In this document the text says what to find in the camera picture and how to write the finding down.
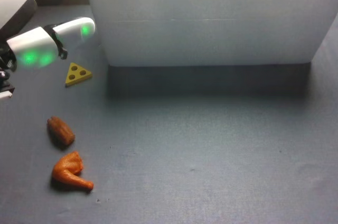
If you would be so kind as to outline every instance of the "table surface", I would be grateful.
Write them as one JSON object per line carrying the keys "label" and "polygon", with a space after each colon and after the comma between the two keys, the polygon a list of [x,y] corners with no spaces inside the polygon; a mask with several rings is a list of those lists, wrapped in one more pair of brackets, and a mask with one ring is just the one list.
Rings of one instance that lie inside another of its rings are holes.
{"label": "table surface", "polygon": [[[78,16],[89,6],[42,7],[25,30]],[[18,68],[0,102],[1,223],[337,223],[337,38],[335,21],[311,65],[151,69],[109,67],[95,36]],[[70,62],[93,78],[65,88]],[[90,193],[51,180],[75,150]]]}

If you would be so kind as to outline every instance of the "brown toy food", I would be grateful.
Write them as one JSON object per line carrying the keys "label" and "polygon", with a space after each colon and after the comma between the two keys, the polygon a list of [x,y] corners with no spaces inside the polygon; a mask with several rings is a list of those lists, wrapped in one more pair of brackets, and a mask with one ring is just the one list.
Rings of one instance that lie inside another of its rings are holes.
{"label": "brown toy food", "polygon": [[70,185],[92,190],[94,184],[91,181],[82,179],[75,174],[79,174],[83,169],[82,159],[77,151],[62,157],[53,168],[52,176],[54,179]]}
{"label": "brown toy food", "polygon": [[70,127],[58,117],[48,119],[47,128],[66,146],[70,145],[75,139]]}

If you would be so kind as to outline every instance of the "styrofoam box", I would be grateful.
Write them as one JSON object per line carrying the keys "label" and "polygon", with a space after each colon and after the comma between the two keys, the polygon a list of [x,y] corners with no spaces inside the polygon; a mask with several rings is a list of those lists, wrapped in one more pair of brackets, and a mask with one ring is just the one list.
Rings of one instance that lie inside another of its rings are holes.
{"label": "styrofoam box", "polygon": [[338,0],[90,0],[112,66],[310,62]]}

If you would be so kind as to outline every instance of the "toy chicken leg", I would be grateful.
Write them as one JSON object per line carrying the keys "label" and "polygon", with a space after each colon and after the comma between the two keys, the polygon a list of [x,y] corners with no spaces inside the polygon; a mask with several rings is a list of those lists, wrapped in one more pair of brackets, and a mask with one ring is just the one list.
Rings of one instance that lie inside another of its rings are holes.
{"label": "toy chicken leg", "polygon": [[82,179],[79,174],[83,169],[82,159],[77,151],[62,157],[53,168],[54,179],[69,185],[75,185],[84,189],[92,190],[93,182]]}

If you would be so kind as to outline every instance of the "yellow cheese wedge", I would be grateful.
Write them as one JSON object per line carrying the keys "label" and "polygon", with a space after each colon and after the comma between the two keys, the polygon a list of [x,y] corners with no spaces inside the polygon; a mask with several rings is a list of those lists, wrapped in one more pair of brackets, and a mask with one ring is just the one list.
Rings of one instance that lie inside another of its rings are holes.
{"label": "yellow cheese wedge", "polygon": [[67,78],[65,80],[66,87],[80,83],[92,77],[92,73],[87,69],[75,63],[70,63]]}

